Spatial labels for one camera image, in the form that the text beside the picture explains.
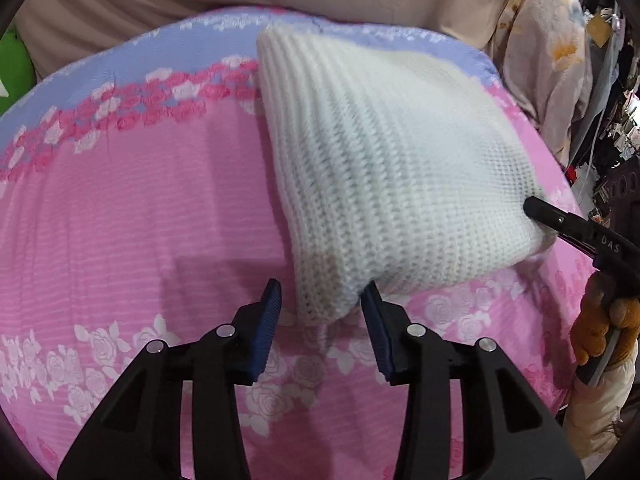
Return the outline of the person's right hand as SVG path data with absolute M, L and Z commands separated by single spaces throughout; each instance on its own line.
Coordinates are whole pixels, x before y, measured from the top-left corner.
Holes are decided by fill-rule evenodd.
M 639 299 L 618 298 L 605 307 L 603 299 L 612 286 L 613 282 L 600 272 L 594 272 L 586 284 L 580 312 L 570 329 L 570 343 L 578 365 L 602 356 L 608 344 L 606 334 L 613 327 L 620 329 L 620 338 L 608 361 L 608 370 L 630 359 L 637 347 Z

